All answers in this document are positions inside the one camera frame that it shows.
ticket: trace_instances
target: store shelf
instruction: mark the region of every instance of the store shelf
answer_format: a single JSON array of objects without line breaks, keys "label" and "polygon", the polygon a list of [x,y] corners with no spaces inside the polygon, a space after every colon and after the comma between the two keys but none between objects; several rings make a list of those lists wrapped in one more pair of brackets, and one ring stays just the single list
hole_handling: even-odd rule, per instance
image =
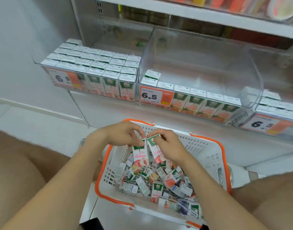
[{"label": "store shelf", "polygon": [[247,29],[287,38],[293,38],[293,24],[270,22],[262,19],[230,14],[205,8],[192,7],[182,4],[159,0],[98,0],[115,4],[136,7],[205,22],[212,22],[241,29]]}]

